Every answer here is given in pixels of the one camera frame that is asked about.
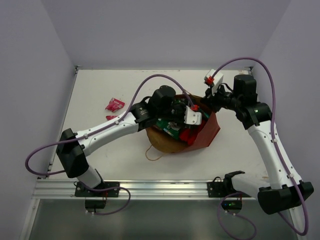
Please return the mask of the dark green cookie packet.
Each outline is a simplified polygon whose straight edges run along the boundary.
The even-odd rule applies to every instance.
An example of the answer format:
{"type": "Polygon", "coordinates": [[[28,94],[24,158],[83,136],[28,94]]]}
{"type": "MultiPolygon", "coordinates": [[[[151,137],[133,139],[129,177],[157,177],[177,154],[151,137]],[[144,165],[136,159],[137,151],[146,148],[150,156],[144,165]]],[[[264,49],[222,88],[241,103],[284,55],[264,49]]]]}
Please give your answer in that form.
{"type": "Polygon", "coordinates": [[[180,139],[180,133],[184,128],[182,125],[179,125],[178,123],[175,123],[173,121],[164,120],[162,118],[159,118],[156,121],[155,126],[159,130],[161,130],[161,131],[167,133],[168,135],[170,135],[175,140],[179,140],[180,139]]]}

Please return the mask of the red brown paper bag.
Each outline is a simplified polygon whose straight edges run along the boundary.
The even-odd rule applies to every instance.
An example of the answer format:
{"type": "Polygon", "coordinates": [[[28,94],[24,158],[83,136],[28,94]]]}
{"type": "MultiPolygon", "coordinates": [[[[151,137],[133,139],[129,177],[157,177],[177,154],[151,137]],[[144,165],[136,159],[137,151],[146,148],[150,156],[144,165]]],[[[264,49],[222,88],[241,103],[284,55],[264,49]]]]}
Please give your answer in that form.
{"type": "Polygon", "coordinates": [[[200,102],[201,98],[192,94],[189,94],[189,96],[192,102],[198,106],[198,109],[202,111],[200,125],[180,129],[177,138],[157,126],[146,129],[150,146],[160,151],[163,155],[207,148],[221,129],[216,114],[200,102]]]}

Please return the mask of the pink candy packet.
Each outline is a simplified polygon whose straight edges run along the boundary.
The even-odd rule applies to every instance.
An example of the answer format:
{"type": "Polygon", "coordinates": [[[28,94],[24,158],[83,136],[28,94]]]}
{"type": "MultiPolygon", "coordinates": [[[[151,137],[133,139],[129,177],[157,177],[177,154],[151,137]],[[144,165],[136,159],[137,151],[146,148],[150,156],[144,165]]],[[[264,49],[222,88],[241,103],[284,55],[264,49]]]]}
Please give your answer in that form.
{"type": "Polygon", "coordinates": [[[120,109],[122,109],[125,106],[125,103],[119,99],[112,98],[108,105],[105,107],[106,111],[116,112],[120,109]]]}

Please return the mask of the teal snack packet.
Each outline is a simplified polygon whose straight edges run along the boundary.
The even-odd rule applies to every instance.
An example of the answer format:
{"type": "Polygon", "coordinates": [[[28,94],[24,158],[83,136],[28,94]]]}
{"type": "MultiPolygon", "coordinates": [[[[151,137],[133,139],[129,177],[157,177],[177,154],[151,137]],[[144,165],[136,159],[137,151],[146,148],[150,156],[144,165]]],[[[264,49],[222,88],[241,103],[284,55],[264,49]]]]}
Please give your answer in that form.
{"type": "Polygon", "coordinates": [[[207,121],[209,120],[209,118],[210,118],[210,116],[211,116],[210,113],[205,112],[205,111],[202,110],[200,107],[198,108],[198,112],[201,113],[201,115],[202,115],[202,120],[203,120],[203,121],[206,121],[206,122],[207,122],[207,121]]]}

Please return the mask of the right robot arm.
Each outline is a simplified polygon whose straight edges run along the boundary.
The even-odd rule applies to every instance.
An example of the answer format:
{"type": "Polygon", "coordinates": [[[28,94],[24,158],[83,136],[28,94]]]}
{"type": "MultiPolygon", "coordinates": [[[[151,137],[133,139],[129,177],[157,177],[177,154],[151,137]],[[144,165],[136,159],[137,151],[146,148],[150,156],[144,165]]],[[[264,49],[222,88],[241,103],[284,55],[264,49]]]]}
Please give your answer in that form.
{"type": "Polygon", "coordinates": [[[313,192],[311,182],[305,182],[294,169],[271,126],[272,112],[266,103],[258,101],[257,82],[248,74],[236,75],[233,88],[223,83],[222,77],[207,75],[208,85],[201,103],[214,113],[224,108],[235,112],[236,118],[253,139],[267,170],[268,182],[250,177],[242,170],[225,174],[223,192],[235,196],[238,192],[258,200],[262,210],[272,215],[301,206],[313,192]]]}

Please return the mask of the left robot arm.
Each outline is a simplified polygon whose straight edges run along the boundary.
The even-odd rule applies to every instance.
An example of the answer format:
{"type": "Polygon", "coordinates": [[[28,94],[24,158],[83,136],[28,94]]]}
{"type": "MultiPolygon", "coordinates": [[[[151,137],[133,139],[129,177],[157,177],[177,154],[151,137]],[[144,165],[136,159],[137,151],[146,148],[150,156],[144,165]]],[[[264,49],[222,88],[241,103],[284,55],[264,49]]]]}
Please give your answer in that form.
{"type": "Polygon", "coordinates": [[[163,85],[152,96],[134,103],[110,121],[78,132],[71,128],[64,130],[56,154],[67,177],[84,183],[92,196],[101,195],[104,190],[102,177],[89,165],[87,157],[114,140],[154,126],[158,119],[184,124],[189,106],[176,102],[175,95],[172,87],[163,85]]]}

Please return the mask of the red snack packet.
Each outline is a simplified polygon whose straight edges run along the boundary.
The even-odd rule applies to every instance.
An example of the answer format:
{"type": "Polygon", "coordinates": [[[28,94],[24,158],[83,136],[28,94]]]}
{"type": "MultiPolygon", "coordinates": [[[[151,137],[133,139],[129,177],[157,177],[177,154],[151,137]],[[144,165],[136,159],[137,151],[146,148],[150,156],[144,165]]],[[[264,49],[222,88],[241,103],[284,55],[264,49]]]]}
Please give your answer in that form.
{"type": "Polygon", "coordinates": [[[191,146],[195,142],[198,134],[205,127],[206,123],[207,123],[206,121],[202,120],[200,125],[196,125],[195,127],[184,128],[180,130],[179,136],[178,136],[179,139],[183,142],[186,142],[189,146],[191,146]]]}

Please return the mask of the small red candy packet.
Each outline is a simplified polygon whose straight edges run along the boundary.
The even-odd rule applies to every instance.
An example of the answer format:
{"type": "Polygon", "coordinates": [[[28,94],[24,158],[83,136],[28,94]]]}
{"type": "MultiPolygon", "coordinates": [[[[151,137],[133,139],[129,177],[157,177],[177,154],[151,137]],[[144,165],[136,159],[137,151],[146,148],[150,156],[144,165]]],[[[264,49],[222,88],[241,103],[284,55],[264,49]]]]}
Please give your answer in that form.
{"type": "Polygon", "coordinates": [[[112,119],[115,119],[117,117],[117,115],[107,115],[105,118],[107,121],[110,121],[112,119]]]}

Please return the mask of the right black base bracket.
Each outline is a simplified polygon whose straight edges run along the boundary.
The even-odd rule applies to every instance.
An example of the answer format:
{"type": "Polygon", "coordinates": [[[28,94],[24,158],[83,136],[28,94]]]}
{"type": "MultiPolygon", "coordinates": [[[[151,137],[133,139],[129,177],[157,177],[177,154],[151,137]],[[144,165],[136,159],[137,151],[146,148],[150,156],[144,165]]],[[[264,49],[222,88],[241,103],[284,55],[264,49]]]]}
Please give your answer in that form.
{"type": "Polygon", "coordinates": [[[235,193],[230,177],[221,178],[216,176],[212,181],[208,181],[206,185],[209,198],[223,198],[235,193]]]}

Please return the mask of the black base bracket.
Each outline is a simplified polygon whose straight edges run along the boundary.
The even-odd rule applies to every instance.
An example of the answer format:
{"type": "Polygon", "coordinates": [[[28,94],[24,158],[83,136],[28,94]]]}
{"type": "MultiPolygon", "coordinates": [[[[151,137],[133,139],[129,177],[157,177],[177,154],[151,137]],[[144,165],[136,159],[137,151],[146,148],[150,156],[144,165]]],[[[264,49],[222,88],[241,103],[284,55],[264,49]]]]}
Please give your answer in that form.
{"type": "Polygon", "coordinates": [[[209,198],[223,198],[235,193],[230,177],[221,178],[216,176],[212,181],[208,181],[206,185],[209,198]]]}
{"type": "Polygon", "coordinates": [[[86,188],[82,183],[75,182],[74,196],[78,198],[85,198],[84,206],[88,211],[94,211],[104,209],[107,204],[107,198],[117,198],[119,196],[120,183],[116,181],[104,181],[99,184],[95,189],[109,189],[108,191],[92,191],[86,188]]]}

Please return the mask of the left black base bracket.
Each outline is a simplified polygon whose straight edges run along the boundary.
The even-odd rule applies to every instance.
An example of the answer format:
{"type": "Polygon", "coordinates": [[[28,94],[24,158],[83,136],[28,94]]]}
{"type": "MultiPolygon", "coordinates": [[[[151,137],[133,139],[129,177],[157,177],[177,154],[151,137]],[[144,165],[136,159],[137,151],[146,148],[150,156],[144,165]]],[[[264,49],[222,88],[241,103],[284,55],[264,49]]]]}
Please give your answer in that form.
{"type": "Polygon", "coordinates": [[[107,198],[117,198],[119,196],[120,183],[116,181],[104,181],[99,184],[95,189],[109,189],[108,191],[92,191],[86,188],[82,183],[75,182],[74,196],[78,198],[85,198],[84,206],[88,211],[94,211],[104,209],[107,204],[107,198]]]}

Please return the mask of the aluminium mounting rail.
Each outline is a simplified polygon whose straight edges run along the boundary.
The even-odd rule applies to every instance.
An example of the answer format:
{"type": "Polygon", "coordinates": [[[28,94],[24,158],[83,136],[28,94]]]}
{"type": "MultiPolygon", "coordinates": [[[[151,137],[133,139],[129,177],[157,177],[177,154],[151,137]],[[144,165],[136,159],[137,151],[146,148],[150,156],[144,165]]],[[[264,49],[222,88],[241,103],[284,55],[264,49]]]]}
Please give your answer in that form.
{"type": "MultiPolygon", "coordinates": [[[[119,182],[118,197],[111,200],[207,200],[207,182],[212,180],[108,180],[119,182]]],[[[85,199],[75,197],[74,179],[39,179],[33,190],[33,199],[85,199]]]]}

